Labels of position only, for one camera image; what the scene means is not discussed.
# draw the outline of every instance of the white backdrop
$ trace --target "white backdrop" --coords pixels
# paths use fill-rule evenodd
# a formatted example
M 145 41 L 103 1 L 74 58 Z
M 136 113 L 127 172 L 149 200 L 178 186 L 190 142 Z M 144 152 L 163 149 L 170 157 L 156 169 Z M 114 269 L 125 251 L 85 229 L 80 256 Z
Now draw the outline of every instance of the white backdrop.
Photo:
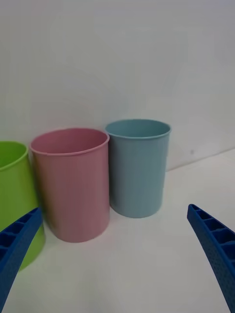
M 2 0 L 0 139 L 172 125 L 168 168 L 235 147 L 234 0 Z

